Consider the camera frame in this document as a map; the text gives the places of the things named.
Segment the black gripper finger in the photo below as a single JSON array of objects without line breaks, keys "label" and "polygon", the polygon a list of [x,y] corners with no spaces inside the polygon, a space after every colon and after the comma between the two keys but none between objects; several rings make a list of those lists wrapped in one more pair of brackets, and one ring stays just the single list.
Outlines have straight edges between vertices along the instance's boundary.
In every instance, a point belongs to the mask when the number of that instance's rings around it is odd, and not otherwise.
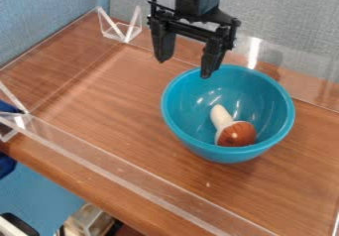
[{"label": "black gripper finger", "polygon": [[210,78],[213,73],[221,68],[221,64],[227,52],[227,46],[225,40],[218,37],[213,37],[205,47],[205,53],[202,57],[202,77]]},{"label": "black gripper finger", "polygon": [[155,57],[159,62],[165,62],[174,56],[177,34],[170,30],[166,22],[153,19],[151,37]]}]

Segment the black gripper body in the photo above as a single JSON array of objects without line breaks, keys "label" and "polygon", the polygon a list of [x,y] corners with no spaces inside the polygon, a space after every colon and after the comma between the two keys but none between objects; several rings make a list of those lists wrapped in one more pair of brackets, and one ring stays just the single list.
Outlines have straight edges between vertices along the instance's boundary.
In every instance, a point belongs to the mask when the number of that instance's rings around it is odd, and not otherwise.
[{"label": "black gripper body", "polygon": [[213,37],[222,38],[227,50],[234,47],[238,28],[242,22],[221,9],[222,0],[175,0],[175,6],[167,7],[158,0],[149,0],[151,7],[149,25],[157,19],[169,24],[170,30],[201,42]]}]

